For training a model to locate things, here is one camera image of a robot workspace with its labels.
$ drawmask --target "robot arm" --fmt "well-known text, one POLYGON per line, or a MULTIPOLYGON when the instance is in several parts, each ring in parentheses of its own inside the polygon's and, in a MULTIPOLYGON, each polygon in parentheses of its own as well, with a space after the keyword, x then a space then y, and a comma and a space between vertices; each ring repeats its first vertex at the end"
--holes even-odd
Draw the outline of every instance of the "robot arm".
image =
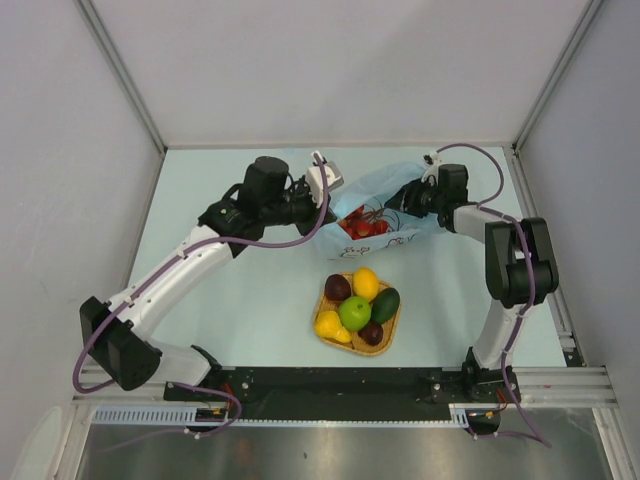
POLYGON ((526 318, 558 287, 558 270, 546 222, 541 218, 517 220, 468 200, 469 174, 465 166, 442 164, 427 156, 425 175, 405 185, 386 207, 416 217, 435 214, 441 227, 485 245, 485 280, 492 301, 482 333, 471 347, 463 369, 483 383, 501 369, 503 353, 511 365, 513 346, 526 318), (528 306, 530 278, 517 228, 524 232, 535 283, 535 299, 528 306))
MULTIPOLYGON (((243 183, 207 208, 189 236, 138 283, 114 295, 107 303, 95 297, 80 308, 85 344, 107 318, 89 355, 124 390, 150 379, 198 385, 215 360, 198 347, 189 349, 151 340, 153 331, 169 309, 216 268, 256 244, 264 229, 295 224, 302 235, 319 220, 323 203, 320 163, 331 191, 343 183, 338 168, 319 153, 306 175, 293 181, 285 162, 260 157, 246 171, 243 183), (291 184, 285 188, 287 179, 291 184)), ((328 209, 323 223, 335 220, 328 209)))

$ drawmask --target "lemon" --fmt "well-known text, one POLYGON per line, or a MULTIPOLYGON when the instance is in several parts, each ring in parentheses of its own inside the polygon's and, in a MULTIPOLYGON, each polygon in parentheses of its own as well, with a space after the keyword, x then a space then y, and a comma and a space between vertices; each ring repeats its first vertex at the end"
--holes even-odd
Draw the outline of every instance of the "lemon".
POLYGON ((376 298, 379 289, 380 282, 378 282, 378 277, 373 270, 362 267, 353 274, 353 291, 357 296, 364 298, 367 302, 376 298))

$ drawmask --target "red tomato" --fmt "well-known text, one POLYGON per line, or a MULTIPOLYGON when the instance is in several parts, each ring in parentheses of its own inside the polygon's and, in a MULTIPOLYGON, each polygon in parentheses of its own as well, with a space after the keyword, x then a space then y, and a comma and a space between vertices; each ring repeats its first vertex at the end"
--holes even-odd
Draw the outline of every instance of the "red tomato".
POLYGON ((386 220, 378 220, 375 223, 376 235, 380 235, 381 233, 387 233, 389 230, 389 223, 386 220))
POLYGON ((368 236, 373 235, 375 233, 375 227, 373 225, 371 225, 369 222, 366 222, 364 220, 360 220, 356 224, 356 233, 358 235, 360 235, 361 237, 368 237, 368 236))

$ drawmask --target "gray wall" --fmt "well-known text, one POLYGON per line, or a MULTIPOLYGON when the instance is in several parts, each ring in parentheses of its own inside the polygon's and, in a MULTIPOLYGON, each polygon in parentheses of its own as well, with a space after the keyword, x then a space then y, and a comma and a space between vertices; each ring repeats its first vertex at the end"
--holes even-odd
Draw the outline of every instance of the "gray wall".
POLYGON ((0 15, 0 478, 71 398, 78 307, 127 274, 160 158, 73 2, 0 15))
POLYGON ((640 2, 602 12, 523 150, 578 339, 640 445, 640 2))
POLYGON ((172 147, 508 142, 587 3, 94 1, 172 147))

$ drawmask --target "plastic bag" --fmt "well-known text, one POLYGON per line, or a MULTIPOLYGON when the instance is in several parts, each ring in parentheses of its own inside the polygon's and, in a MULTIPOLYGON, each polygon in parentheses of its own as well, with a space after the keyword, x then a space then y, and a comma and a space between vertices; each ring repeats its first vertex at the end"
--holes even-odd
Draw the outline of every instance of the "plastic bag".
MULTIPOLYGON (((422 177, 425 167, 417 163, 398 163, 364 175, 342 187, 332 198, 331 208, 339 218, 346 218, 362 205, 382 208, 406 183, 422 177)), ((383 248, 404 245, 417 237, 437 230, 435 216, 416 218, 399 212, 389 212, 397 219, 388 233, 353 240, 338 224, 323 226, 313 237, 313 244, 328 259, 357 258, 383 248)))

